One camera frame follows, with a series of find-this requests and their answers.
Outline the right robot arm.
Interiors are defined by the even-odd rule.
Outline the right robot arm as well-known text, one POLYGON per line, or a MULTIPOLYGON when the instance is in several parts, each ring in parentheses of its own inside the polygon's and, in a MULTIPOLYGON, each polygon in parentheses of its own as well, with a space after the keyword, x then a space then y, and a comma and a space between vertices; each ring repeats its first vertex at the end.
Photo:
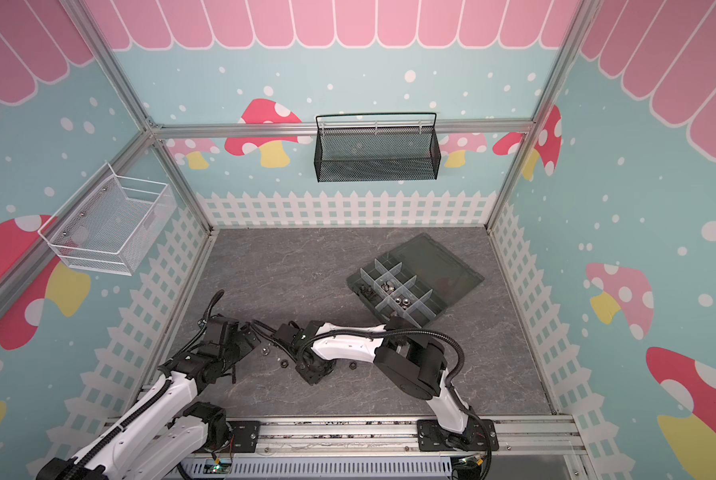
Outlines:
POLYGON ((426 402, 435 414, 433 432, 448 448, 489 450, 486 424, 459 395, 453 380, 465 352, 452 337, 414 327, 403 319, 376 327, 311 322, 280 326, 271 342, 286 353, 310 385, 332 373, 340 360, 374 365, 405 394, 426 402))

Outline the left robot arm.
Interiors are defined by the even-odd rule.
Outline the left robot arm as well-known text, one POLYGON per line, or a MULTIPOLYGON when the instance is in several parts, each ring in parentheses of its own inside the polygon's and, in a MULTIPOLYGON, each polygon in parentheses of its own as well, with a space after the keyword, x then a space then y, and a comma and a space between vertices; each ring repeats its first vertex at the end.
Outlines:
POLYGON ((247 323, 206 321, 196 343, 158 367, 153 387, 109 429, 69 459, 54 458, 39 479, 160 479, 196 451, 231 447, 226 410, 197 397, 260 344, 247 323))

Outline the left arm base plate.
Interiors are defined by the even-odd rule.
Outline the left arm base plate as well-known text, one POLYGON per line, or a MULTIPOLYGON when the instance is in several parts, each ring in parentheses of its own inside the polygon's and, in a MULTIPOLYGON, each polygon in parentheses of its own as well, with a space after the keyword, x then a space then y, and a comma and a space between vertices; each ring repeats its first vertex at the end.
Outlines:
POLYGON ((228 434, 217 454, 251 454, 257 450, 262 423, 255 420, 228 420, 228 434))

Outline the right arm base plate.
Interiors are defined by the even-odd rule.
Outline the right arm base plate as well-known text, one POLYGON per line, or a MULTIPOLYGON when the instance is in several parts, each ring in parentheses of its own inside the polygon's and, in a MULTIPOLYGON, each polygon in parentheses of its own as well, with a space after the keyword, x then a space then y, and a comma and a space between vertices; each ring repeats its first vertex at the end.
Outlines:
POLYGON ((437 420, 418 420, 416 428, 418 447, 422 452, 494 452, 500 449, 492 420, 468 418, 463 433, 445 430, 437 420))

